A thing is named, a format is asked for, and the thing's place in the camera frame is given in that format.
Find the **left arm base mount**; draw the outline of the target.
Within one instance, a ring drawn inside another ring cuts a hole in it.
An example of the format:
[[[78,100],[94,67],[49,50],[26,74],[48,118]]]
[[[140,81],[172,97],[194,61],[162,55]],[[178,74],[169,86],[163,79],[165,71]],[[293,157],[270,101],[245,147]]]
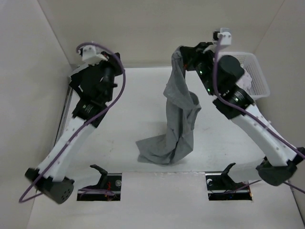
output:
[[[90,168],[99,173],[99,180],[92,185],[83,185],[77,191],[77,201],[120,201],[122,173],[108,173],[100,166],[93,164]]]

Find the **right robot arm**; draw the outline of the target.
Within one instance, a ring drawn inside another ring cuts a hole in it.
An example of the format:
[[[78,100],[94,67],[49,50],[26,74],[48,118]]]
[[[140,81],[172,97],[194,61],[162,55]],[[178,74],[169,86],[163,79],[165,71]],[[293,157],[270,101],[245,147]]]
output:
[[[231,189],[247,180],[262,180],[279,186],[289,180],[305,159],[305,149],[283,139],[261,114],[253,98],[237,81],[245,74],[238,59],[231,55],[218,57],[219,45],[201,42],[195,47],[181,46],[183,66],[195,71],[213,104],[228,120],[241,128],[264,153],[264,158],[243,166],[229,164],[218,181]]]

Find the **grey tank top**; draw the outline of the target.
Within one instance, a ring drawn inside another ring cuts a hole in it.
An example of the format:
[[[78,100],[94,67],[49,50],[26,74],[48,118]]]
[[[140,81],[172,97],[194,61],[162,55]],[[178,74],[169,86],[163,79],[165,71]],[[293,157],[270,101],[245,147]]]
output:
[[[171,56],[172,71],[163,95],[166,97],[166,133],[136,142],[138,162],[157,165],[177,163],[193,151],[195,121],[201,110],[197,95],[189,91],[180,48]]]

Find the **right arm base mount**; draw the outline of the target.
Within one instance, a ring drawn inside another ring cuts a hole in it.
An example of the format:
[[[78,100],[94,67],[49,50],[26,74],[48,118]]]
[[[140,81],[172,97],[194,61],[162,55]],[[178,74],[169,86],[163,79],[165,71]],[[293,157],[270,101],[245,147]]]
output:
[[[248,182],[235,183],[228,176],[228,172],[234,165],[235,163],[229,164],[222,172],[212,172],[205,174],[208,199],[210,201],[252,201],[250,188],[242,188],[248,184]]]

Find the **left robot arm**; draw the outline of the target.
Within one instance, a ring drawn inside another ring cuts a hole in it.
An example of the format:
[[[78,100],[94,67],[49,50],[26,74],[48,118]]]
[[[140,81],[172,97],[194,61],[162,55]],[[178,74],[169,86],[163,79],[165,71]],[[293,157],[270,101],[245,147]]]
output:
[[[118,101],[112,97],[117,87],[114,79],[125,75],[118,52],[82,54],[82,58],[85,65],[72,73],[69,84],[79,96],[69,124],[46,158],[25,172],[30,186],[57,204],[64,203],[72,194],[74,180],[66,177],[71,160]]]

